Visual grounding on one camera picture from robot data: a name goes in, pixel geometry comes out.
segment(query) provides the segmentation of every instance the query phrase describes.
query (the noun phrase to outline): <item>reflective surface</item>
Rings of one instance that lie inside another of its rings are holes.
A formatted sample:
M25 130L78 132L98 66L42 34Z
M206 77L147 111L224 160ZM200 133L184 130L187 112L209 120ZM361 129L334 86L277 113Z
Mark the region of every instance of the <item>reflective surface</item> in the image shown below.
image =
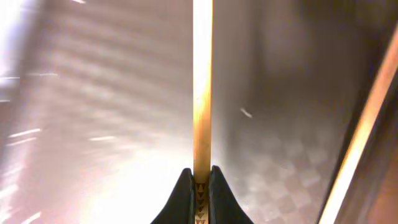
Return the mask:
M19 76L13 73L19 61L32 21L36 15L35 0L1 1L0 13L0 103L11 100L12 90L18 86Z
M298 1L225 4L213 163L254 223L314 223L369 71L365 36ZM192 4L64 0L45 13L4 149L5 223L150 223L193 164Z

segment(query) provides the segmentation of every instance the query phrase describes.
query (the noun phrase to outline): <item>metal wall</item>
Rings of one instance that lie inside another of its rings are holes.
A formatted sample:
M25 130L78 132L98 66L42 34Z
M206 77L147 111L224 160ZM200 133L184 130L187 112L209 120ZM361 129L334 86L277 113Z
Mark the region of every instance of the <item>metal wall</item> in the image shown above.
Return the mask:
M302 3L215 1L213 163L255 223L314 223L374 64L363 30ZM6 223L149 223L193 162L192 3L52 1L38 39Z

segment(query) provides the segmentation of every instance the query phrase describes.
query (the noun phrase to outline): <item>wooden rod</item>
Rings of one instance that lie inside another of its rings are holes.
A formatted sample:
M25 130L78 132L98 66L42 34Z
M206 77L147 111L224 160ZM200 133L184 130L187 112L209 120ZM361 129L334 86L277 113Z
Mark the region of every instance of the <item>wooden rod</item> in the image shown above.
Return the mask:
M209 224L213 1L193 0L193 178L195 223Z
M341 164L333 188L321 215L320 224L334 223L347 193L365 144L379 114L392 79L398 67L398 26L392 36L389 48L373 83L368 100L359 118L353 138Z

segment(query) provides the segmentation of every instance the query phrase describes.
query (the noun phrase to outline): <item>glowing rod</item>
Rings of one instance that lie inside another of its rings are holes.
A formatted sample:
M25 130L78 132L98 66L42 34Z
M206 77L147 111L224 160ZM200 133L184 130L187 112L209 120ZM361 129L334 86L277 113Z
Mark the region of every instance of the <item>glowing rod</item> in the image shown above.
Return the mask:
M341 164L333 188L326 202L319 224L334 223L347 193L349 183L361 158L392 79L398 67L398 26L392 36L386 56L373 83L368 100L359 118L353 138Z
M195 223L209 224L213 1L193 0L193 178Z

